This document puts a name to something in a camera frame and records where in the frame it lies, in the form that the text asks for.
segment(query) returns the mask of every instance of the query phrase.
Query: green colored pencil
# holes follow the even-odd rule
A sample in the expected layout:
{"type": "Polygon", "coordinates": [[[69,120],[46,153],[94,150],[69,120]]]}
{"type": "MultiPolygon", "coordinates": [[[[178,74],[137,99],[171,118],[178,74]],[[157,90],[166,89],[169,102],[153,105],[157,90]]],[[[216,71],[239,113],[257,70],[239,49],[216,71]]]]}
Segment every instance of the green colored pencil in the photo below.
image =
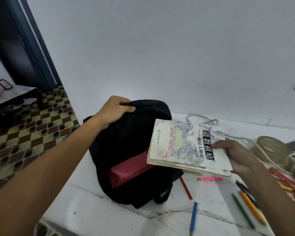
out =
{"type": "Polygon", "coordinates": [[[253,223],[251,222],[250,218],[248,217],[248,215],[246,214],[246,212],[244,211],[244,208],[242,207],[242,205],[240,204],[239,200],[237,199],[237,197],[232,193],[232,196],[236,202],[236,205],[238,206],[238,208],[240,209],[240,211],[242,212],[242,214],[244,215],[246,221],[248,222],[249,226],[252,229],[255,229],[256,227],[253,225],[253,223]]]}

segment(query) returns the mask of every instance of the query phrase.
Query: red pencil case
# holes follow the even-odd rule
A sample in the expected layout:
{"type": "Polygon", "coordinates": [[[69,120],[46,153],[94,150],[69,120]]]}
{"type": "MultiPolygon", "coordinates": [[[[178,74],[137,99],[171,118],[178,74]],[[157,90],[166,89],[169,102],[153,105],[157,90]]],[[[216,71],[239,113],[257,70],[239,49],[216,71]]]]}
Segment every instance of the red pencil case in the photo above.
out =
{"type": "Polygon", "coordinates": [[[108,178],[111,183],[111,187],[115,189],[118,186],[132,180],[143,172],[151,169],[154,165],[147,163],[148,149],[141,154],[134,156],[114,167],[108,171],[108,178]]]}

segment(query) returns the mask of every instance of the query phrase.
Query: blue colored pencil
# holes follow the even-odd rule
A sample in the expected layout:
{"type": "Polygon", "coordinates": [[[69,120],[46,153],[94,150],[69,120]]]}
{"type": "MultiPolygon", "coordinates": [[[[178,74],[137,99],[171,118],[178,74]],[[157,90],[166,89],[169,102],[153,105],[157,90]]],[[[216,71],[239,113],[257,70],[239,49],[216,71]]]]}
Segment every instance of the blue colored pencil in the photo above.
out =
{"type": "Polygon", "coordinates": [[[192,210],[191,223],[190,223],[190,236],[192,236],[193,231],[194,231],[194,224],[196,222],[197,209],[198,209],[198,203],[194,202],[193,210],[192,210]]]}

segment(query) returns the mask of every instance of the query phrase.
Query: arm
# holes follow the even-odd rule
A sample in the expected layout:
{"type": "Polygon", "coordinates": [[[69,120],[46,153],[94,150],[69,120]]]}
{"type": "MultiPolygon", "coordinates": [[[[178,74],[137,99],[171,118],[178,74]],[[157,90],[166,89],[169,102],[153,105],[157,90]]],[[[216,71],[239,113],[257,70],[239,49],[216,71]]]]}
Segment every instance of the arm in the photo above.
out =
{"type": "Polygon", "coordinates": [[[98,133],[134,107],[111,96],[102,109],[0,190],[0,235],[30,235],[98,133]]]}
{"type": "Polygon", "coordinates": [[[217,141],[212,147],[227,149],[234,173],[246,183],[275,236],[295,236],[295,202],[267,168],[234,140],[217,141]]]}

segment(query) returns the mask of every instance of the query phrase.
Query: hand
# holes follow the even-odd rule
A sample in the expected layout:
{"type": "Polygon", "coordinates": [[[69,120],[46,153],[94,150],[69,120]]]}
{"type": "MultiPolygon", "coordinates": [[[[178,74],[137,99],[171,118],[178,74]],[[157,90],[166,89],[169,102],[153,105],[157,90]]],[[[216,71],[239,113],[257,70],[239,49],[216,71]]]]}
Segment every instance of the hand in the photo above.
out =
{"type": "Polygon", "coordinates": [[[212,148],[225,148],[231,162],[233,172],[240,177],[251,174],[251,168],[260,164],[258,159],[239,142],[231,139],[219,140],[211,144],[212,148]]]}
{"type": "Polygon", "coordinates": [[[113,123],[121,118],[121,116],[126,112],[133,112],[136,108],[131,106],[123,106],[125,103],[131,102],[130,99],[110,96],[107,102],[102,106],[101,110],[94,115],[94,117],[99,118],[103,121],[103,129],[107,128],[110,123],[113,123]]]}

